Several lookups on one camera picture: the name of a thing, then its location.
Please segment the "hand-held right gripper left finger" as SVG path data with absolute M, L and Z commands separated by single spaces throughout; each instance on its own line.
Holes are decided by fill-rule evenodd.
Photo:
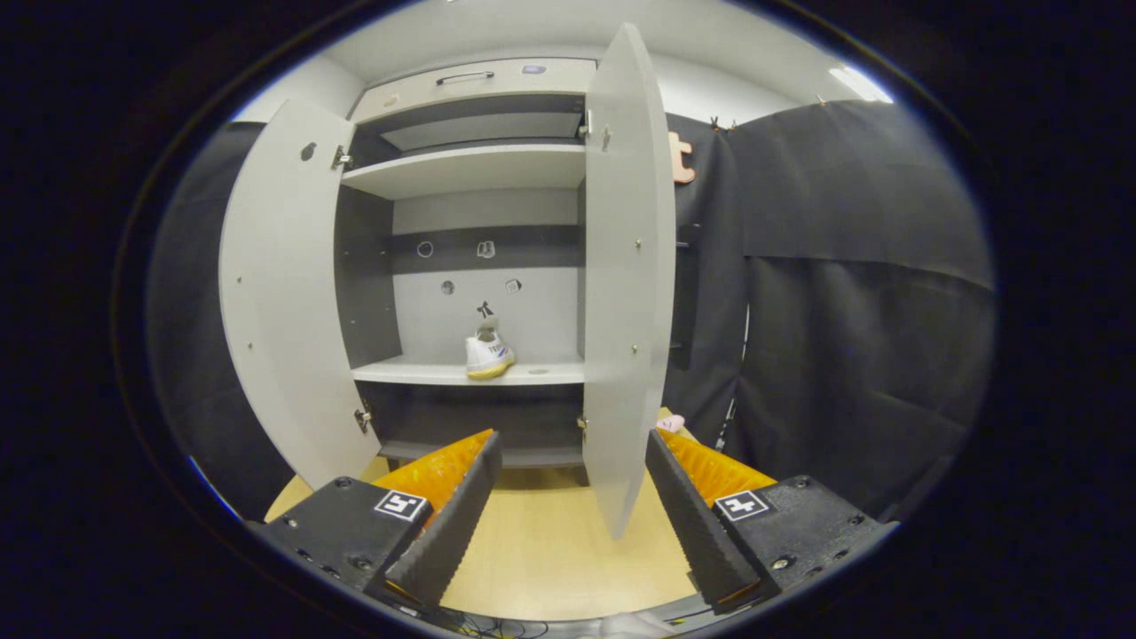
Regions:
M 333 478 L 253 533 L 310 571 L 392 605 L 435 608 L 471 542 L 501 468 L 479 431 L 365 482 Z

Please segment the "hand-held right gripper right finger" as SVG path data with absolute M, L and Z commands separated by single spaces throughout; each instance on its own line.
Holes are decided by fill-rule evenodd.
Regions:
M 767 478 L 670 431 L 650 433 L 645 460 L 698 594 L 717 614 L 795 596 L 897 529 L 818 478 Z

